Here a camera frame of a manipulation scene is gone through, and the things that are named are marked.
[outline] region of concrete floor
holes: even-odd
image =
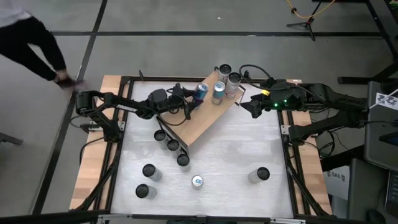
[[[91,31],[101,5],[101,0],[18,1],[55,31]],[[316,6],[311,1],[293,3],[303,15]],[[394,28],[382,4],[376,1],[374,7],[381,20]],[[301,21],[290,13],[286,2],[279,0],[108,0],[99,30],[294,32],[297,30],[285,25]],[[334,4],[316,17],[313,29],[377,32],[366,6],[351,3]],[[57,36],[72,75],[78,74],[88,39]],[[141,69],[147,76],[205,77],[222,63],[235,69],[252,63],[276,78],[322,82],[340,93],[366,96],[366,86],[339,85],[336,78],[373,76],[389,65],[391,58],[381,38],[317,37],[312,42],[309,37],[107,36],[96,38],[84,79],[90,88],[98,90],[103,75],[137,75]],[[0,95],[0,131],[24,139],[23,146],[0,145],[3,217],[31,212],[69,96],[4,57],[0,57],[0,67],[0,89],[7,93]],[[257,71],[251,75],[264,77]],[[364,141],[363,130],[342,129],[339,133],[347,147]],[[326,144],[327,137],[320,138],[318,145]],[[69,127],[43,212],[68,210],[78,173],[78,153],[85,141],[83,131]],[[336,152],[343,150],[337,143]]]

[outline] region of metal clamp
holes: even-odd
[[[282,134],[289,135],[289,128],[290,128],[290,125],[281,125],[280,131]]]
[[[97,125],[94,121],[90,121],[90,124],[92,125]],[[119,129],[120,131],[124,131],[124,128],[126,127],[126,123],[124,121],[118,121]],[[88,128],[89,131],[102,131],[101,127],[95,127],[95,128]]]
[[[296,220],[292,218],[271,218],[270,223],[277,224],[305,224],[305,220]]]

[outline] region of table leg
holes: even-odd
[[[377,75],[365,78],[365,77],[338,77],[337,81],[339,84],[359,84],[359,85],[367,85],[370,81],[377,82],[391,82],[395,80],[394,78],[388,78],[395,72],[398,72],[398,62],[393,62],[383,71],[379,72]]]

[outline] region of white tabletop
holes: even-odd
[[[196,87],[196,83],[181,84],[188,89]],[[134,82],[132,99],[141,101],[156,89],[174,85]],[[249,85],[243,87],[243,102],[260,93]],[[153,135],[158,129],[155,118],[144,120],[129,115],[111,213],[293,217],[276,111],[263,111],[258,119],[252,119],[244,108],[233,105],[189,147],[192,168],[187,173],[181,172],[169,151],[155,142]],[[161,170],[160,182],[143,176],[146,164]],[[271,176],[252,184],[248,174],[259,167],[268,168]],[[199,190],[191,185],[194,175],[203,178]],[[154,187],[156,197],[138,198],[135,190],[139,184]]]

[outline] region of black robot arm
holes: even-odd
[[[118,121],[110,120],[103,114],[102,111],[106,108],[119,108],[135,113],[142,119],[151,119],[155,114],[183,109],[186,119],[190,119],[191,111],[201,103],[201,101],[187,102],[185,98],[192,96],[194,91],[182,88],[179,83],[167,92],[163,89],[155,90],[149,94],[148,99],[138,102],[113,93],[83,91],[76,97],[76,113],[91,118],[103,128],[106,142],[119,142],[121,131]],[[103,100],[104,103],[96,106],[95,98]]]
[[[320,134],[335,128],[362,128],[368,119],[367,99],[335,93],[321,83],[296,85],[285,80],[273,80],[269,91],[254,95],[250,102],[241,106],[258,118],[261,111],[290,110],[307,111],[334,108],[340,110],[336,116],[306,126],[293,125],[289,137],[293,144],[303,144],[312,134]]]

